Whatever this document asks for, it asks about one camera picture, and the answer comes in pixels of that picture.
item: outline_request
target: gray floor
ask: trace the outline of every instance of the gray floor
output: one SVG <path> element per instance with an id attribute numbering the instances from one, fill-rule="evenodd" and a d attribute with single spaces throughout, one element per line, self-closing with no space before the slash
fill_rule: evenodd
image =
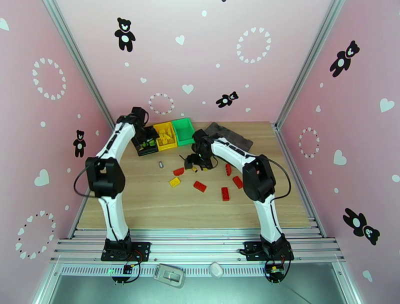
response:
<path id="1" fill-rule="evenodd" d="M 264 277 L 187 277 L 183 288 L 150 277 L 114 285 L 111 277 L 63 276 L 52 304 L 341 304 L 332 266 L 292 264 L 280 285 Z"/>

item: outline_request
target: yellow lego brick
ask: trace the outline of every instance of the yellow lego brick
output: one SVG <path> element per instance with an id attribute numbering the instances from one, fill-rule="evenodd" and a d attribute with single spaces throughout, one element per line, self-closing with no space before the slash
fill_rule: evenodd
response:
<path id="1" fill-rule="evenodd" d="M 169 184 L 171 185 L 171 187 L 176 187 L 181 183 L 181 180 L 177 177 L 175 177 L 174 179 L 169 181 Z"/>

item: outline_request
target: white heart decal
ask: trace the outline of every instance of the white heart decal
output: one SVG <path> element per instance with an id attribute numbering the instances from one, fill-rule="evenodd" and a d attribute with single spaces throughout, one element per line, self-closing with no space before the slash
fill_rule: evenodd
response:
<path id="1" fill-rule="evenodd" d="M 347 158 L 343 156 L 341 150 L 336 150 L 334 153 L 333 163 L 339 166 L 343 166 L 347 163 Z"/>
<path id="2" fill-rule="evenodd" d="M 35 186 L 41 187 L 45 186 L 50 182 L 49 173 L 46 169 L 42 169 L 39 172 L 39 176 L 34 179 Z"/>
<path id="3" fill-rule="evenodd" d="M 185 43 L 185 36 L 180 35 L 180 36 L 178 36 L 178 37 L 175 37 L 175 41 L 176 41 L 178 44 L 180 44 L 181 46 L 183 46 L 184 43 Z"/>
<path id="4" fill-rule="evenodd" d="M 0 29 L 5 30 L 5 31 L 9 31 L 10 30 L 7 21 L 4 20 L 3 18 L 0 18 Z"/>
<path id="5" fill-rule="evenodd" d="M 381 100 L 380 100 L 380 111 L 383 113 L 383 112 L 386 112 L 386 111 L 389 111 L 390 109 L 392 109 L 393 107 L 395 106 L 395 103 L 394 103 L 394 101 L 388 101 L 386 98 L 382 98 Z"/>
<path id="6" fill-rule="evenodd" d="M 193 84 L 184 84 L 184 85 L 182 85 L 182 90 L 186 94 L 190 94 L 193 91 L 194 88 L 195 87 L 193 86 Z"/>
<path id="7" fill-rule="evenodd" d="M 372 282 L 373 280 L 372 280 L 372 276 L 371 276 L 371 274 L 370 274 L 370 272 L 368 271 L 368 270 L 364 270 L 363 272 L 362 272 L 362 276 L 364 277 L 364 278 L 366 278 L 368 281 L 370 281 L 370 282 Z"/>

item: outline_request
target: metal vent grille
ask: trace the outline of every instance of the metal vent grille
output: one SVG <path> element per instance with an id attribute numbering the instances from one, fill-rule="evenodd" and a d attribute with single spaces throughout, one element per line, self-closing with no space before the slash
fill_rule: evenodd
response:
<path id="1" fill-rule="evenodd" d="M 264 275 L 263 267 L 256 265 L 221 265 L 224 277 L 260 277 Z M 206 278 L 211 277 L 209 267 L 207 265 L 183 265 L 179 266 L 186 277 Z M 136 266 L 132 270 L 132 274 L 123 274 L 124 265 L 82 265 L 82 264 L 64 264 L 61 270 L 63 276 L 84 276 L 84 277 L 132 277 L 138 274 L 139 268 Z M 152 277 L 156 265 L 141 265 L 140 275 L 142 277 Z"/>

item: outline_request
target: circle of hearts decal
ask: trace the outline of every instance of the circle of hearts decal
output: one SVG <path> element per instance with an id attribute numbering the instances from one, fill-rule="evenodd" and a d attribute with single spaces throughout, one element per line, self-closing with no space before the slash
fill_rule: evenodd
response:
<path id="1" fill-rule="evenodd" d="M 167 102 L 168 104 L 166 104 L 166 109 L 168 109 L 168 110 L 157 110 L 153 104 L 156 100 L 157 100 L 157 102 L 161 101 L 164 105 Z M 171 97 L 169 97 L 167 94 L 163 94 L 163 93 L 155 93 L 154 95 L 151 95 L 148 100 L 148 104 L 150 105 L 150 110 L 153 110 L 154 113 L 160 114 L 160 115 L 169 114 L 175 108 L 174 100 Z"/>
<path id="2" fill-rule="evenodd" d="M 265 49 L 263 49 L 260 52 L 259 56 L 257 56 L 256 58 L 248 58 L 248 57 L 246 57 L 246 54 L 244 54 L 241 51 L 241 48 L 242 48 L 241 43 L 243 41 L 245 41 L 246 37 L 248 37 L 251 34 L 262 35 L 266 39 L 266 41 L 265 41 L 265 43 L 266 43 Z M 271 34 L 268 31 L 265 31 L 265 28 L 263 28 L 263 27 L 260 27 L 258 29 L 256 27 L 252 27 L 250 30 L 246 30 L 243 33 L 243 35 L 239 37 L 239 39 L 237 41 L 238 43 L 236 44 L 236 54 L 237 54 L 238 58 L 241 61 L 243 61 L 245 64 L 248 64 L 248 63 L 254 64 L 256 62 L 259 62 L 261 59 L 263 59 L 263 57 L 265 57 L 267 55 L 267 51 L 269 51 L 271 49 L 272 40 L 270 38 L 270 35 Z"/>
<path id="3" fill-rule="evenodd" d="M 19 228 L 17 234 L 17 243 L 15 243 L 15 251 L 19 253 L 19 257 L 21 260 L 30 259 L 33 260 L 36 258 L 36 255 L 43 253 L 47 249 L 47 245 L 54 238 L 54 230 L 56 229 L 56 222 L 54 221 L 54 215 L 52 213 L 48 213 L 44 210 L 41 210 L 36 215 L 31 215 L 26 219 L 26 224 L 24 224 L 21 228 Z M 37 250 L 25 249 L 23 244 L 24 234 L 26 232 L 27 227 L 31 225 L 35 225 L 35 223 L 39 223 L 40 221 L 49 221 L 49 236 L 44 244 L 39 244 Z"/>
<path id="4" fill-rule="evenodd" d="M 306 137 L 312 136 L 315 138 L 315 150 L 314 151 L 305 151 L 303 149 L 303 142 L 302 140 Z M 311 127 L 308 127 L 307 129 L 303 129 L 302 133 L 298 137 L 298 147 L 300 148 L 300 153 L 304 155 L 306 159 L 310 158 L 313 159 L 316 154 L 320 151 L 320 138 L 317 134 L 317 130 L 312 129 Z"/>
<path id="5" fill-rule="evenodd" d="M 40 85 L 40 81 L 38 80 L 38 75 L 40 74 L 40 67 L 41 67 L 41 65 L 43 66 L 43 65 L 47 65 L 47 64 L 52 66 L 52 67 L 54 67 L 57 70 L 57 75 L 59 75 L 61 77 L 61 80 L 62 80 L 63 84 L 62 84 L 62 86 L 61 86 L 59 91 L 50 92 L 49 93 L 49 90 L 47 88 L 42 87 Z M 33 83 L 34 83 L 35 86 L 37 86 L 37 91 L 40 94 L 43 94 L 43 96 L 45 98 L 51 99 L 52 101 L 55 101 L 56 99 L 57 100 L 61 99 L 64 96 L 64 94 L 66 93 L 65 89 L 67 88 L 67 85 L 65 84 L 66 77 L 64 76 L 64 72 L 60 68 L 60 66 L 57 64 L 57 62 L 53 62 L 52 59 L 47 58 L 47 60 L 46 60 L 44 58 L 40 58 L 39 61 L 36 61 L 33 64 L 32 76 L 33 76 Z"/>

